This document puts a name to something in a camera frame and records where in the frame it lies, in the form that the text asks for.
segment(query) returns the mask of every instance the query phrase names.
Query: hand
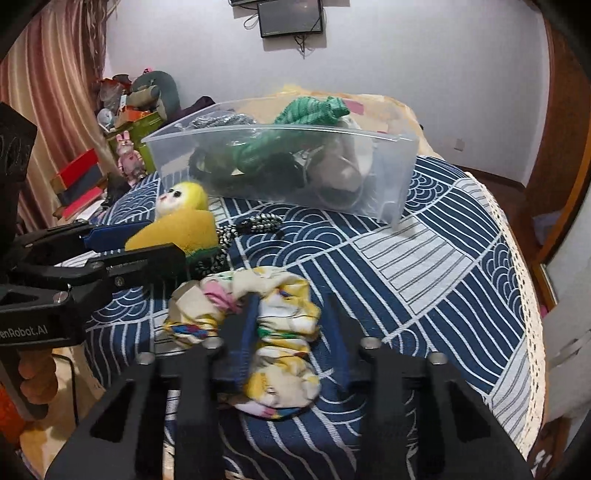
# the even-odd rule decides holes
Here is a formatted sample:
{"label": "hand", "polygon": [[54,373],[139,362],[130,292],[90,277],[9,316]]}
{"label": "hand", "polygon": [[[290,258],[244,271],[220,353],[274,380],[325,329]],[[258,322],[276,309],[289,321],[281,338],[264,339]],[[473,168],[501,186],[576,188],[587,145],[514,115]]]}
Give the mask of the hand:
{"label": "hand", "polygon": [[21,392],[33,404],[49,403],[57,394],[56,362],[49,350],[19,352],[18,372],[25,380]]}

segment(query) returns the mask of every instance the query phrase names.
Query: striped curtain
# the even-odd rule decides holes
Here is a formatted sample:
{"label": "striped curtain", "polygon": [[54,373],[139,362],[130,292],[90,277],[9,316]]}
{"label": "striped curtain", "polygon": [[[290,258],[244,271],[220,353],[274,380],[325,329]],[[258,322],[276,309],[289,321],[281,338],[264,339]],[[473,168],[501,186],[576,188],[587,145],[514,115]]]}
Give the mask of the striped curtain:
{"label": "striped curtain", "polygon": [[105,63],[108,0],[53,0],[0,64],[0,100],[37,125],[18,211],[28,231],[55,223],[49,181],[94,148],[104,172],[116,171],[96,122],[96,84]]}

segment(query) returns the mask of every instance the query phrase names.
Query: blue patterned bedsheet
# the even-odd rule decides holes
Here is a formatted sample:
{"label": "blue patterned bedsheet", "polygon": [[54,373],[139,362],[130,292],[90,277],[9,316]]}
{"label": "blue patterned bedsheet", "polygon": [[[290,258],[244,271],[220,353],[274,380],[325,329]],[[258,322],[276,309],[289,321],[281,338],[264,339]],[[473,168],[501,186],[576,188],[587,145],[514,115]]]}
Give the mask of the blue patterned bedsheet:
{"label": "blue patterned bedsheet", "polygon": [[[103,222],[153,218],[156,195],[177,177],[149,176]],[[210,209],[219,223],[255,212],[285,216],[281,238],[240,238],[230,251],[232,267],[288,268],[311,282],[314,302],[320,304],[322,290],[336,292],[368,335],[401,353],[446,353],[519,442],[531,389],[521,295],[507,240],[473,179],[442,160],[418,157],[396,232],[369,218],[290,205],[213,199]],[[165,299],[176,286],[121,292],[92,316],[86,356],[101,384],[108,387],[138,352],[177,351],[162,330]],[[229,471],[262,480],[353,478],[365,400],[337,390],[328,347],[322,336],[310,355],[322,390],[309,411],[276,422],[220,412]],[[170,400],[172,443],[177,393]]]}

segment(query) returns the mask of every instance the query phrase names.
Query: plastic storage box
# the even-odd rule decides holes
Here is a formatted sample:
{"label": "plastic storage box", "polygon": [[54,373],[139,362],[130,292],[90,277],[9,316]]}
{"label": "plastic storage box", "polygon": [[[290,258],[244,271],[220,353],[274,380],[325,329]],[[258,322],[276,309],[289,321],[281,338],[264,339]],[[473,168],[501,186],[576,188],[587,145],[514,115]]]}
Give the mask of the plastic storage box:
{"label": "plastic storage box", "polygon": [[[373,106],[378,114],[370,118],[366,105],[349,102],[355,128],[271,125],[294,98],[279,99],[213,105],[144,138],[164,188],[192,179],[211,196],[336,210],[396,226],[418,150],[403,119],[387,105]],[[201,127],[207,119],[223,124],[237,113],[256,123],[191,129],[196,119]],[[362,123],[389,133],[361,130]]]}

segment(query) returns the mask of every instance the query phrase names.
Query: pink rabbit figurine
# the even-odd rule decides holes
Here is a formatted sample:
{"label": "pink rabbit figurine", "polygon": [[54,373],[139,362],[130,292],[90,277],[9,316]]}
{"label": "pink rabbit figurine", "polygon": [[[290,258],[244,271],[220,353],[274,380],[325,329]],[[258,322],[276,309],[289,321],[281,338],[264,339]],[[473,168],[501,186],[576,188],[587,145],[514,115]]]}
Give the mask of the pink rabbit figurine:
{"label": "pink rabbit figurine", "polygon": [[129,132],[123,132],[123,137],[117,135],[117,155],[119,155],[119,170],[131,187],[146,178],[146,167],[142,155],[134,150],[134,143],[129,139]]}

